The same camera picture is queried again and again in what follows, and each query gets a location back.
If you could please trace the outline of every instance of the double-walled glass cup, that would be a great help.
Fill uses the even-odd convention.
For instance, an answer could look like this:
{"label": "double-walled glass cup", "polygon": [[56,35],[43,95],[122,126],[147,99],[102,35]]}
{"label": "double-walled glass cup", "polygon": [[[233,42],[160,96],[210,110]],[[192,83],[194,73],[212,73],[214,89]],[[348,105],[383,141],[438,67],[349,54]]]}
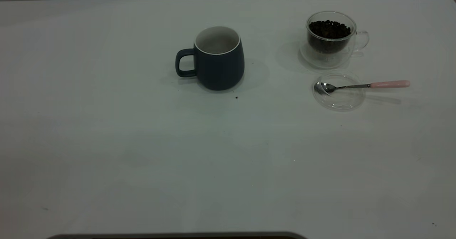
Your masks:
{"label": "double-walled glass cup", "polygon": [[[316,21],[334,21],[350,28],[350,35],[340,39],[329,39],[313,33],[309,25]],[[349,16],[335,11],[324,11],[312,15],[306,22],[306,35],[300,42],[302,57],[318,68],[335,68],[348,61],[354,51],[360,51],[369,42],[367,31],[356,31],[356,23]]]}

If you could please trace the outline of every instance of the table surface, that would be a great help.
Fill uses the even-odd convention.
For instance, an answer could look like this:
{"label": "table surface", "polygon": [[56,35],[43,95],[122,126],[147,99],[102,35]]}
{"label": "table surface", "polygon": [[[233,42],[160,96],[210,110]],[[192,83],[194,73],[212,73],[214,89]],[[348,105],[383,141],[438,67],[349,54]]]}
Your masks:
{"label": "table surface", "polygon": [[[348,113],[311,94],[306,18],[370,33]],[[456,237],[453,0],[0,2],[0,235],[290,231]],[[211,92],[174,68],[204,28],[241,35],[245,75]],[[192,59],[181,65],[192,68]]]}

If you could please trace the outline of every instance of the metal spoon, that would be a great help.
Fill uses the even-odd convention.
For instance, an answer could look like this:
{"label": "metal spoon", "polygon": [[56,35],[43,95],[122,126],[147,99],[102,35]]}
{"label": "metal spoon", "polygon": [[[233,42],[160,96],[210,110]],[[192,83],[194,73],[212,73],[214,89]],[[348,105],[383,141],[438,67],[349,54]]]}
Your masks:
{"label": "metal spoon", "polygon": [[407,88],[408,86],[410,86],[410,82],[408,80],[395,80],[392,82],[369,83],[343,87],[335,87],[329,83],[317,82],[314,85],[314,89],[320,94],[326,93],[329,95],[329,93],[343,88]]}

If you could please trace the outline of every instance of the ceramic mug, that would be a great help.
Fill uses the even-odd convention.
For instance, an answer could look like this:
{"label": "ceramic mug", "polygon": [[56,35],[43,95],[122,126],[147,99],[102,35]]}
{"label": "ceramic mug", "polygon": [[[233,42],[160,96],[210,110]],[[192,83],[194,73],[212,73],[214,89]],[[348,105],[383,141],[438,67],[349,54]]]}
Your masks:
{"label": "ceramic mug", "polygon": [[[194,70],[182,71],[182,57],[193,56]],[[216,26],[200,32],[193,48],[176,55],[176,72],[181,77],[196,76],[205,87],[225,90],[236,85],[244,75],[241,37],[232,28]]]}

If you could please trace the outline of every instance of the pink spoon handle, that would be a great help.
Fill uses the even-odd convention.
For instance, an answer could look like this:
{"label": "pink spoon handle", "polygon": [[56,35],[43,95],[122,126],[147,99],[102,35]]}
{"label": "pink spoon handle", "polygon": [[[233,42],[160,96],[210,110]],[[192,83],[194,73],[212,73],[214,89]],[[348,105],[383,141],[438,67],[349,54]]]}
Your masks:
{"label": "pink spoon handle", "polygon": [[407,88],[410,86],[408,80],[395,80],[392,82],[371,83],[371,88]]}

